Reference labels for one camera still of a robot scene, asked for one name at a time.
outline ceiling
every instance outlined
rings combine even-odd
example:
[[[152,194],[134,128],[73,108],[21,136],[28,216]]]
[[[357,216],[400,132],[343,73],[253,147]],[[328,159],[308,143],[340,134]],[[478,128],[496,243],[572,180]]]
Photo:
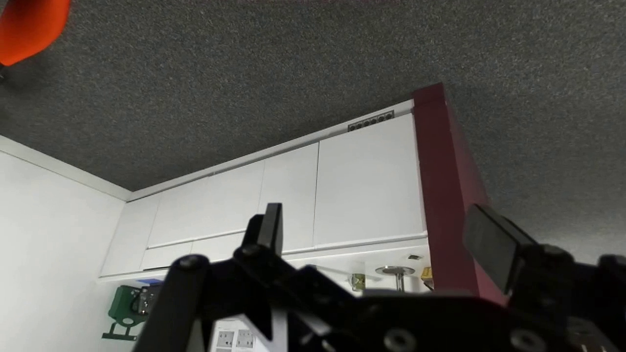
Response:
[[[615,0],[75,0],[0,136],[138,190],[443,83],[494,208],[626,253],[623,34]]]

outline white wall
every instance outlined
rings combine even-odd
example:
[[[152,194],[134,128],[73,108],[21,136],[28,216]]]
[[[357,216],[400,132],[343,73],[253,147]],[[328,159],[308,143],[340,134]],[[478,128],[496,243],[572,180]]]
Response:
[[[0,351],[95,351],[95,276],[120,208],[0,153]]]

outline gray carpeted ceiling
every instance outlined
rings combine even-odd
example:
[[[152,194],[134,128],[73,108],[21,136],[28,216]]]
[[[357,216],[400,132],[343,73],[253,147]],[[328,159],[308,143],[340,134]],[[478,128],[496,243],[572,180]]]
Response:
[[[128,190],[445,83],[500,212],[626,253],[623,3],[75,0],[9,75],[0,136]]]

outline orange object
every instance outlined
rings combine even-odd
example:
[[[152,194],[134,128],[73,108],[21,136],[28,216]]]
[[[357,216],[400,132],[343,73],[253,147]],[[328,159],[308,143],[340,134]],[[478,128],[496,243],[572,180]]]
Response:
[[[70,0],[9,0],[0,14],[0,65],[11,67],[50,48],[70,10]]]

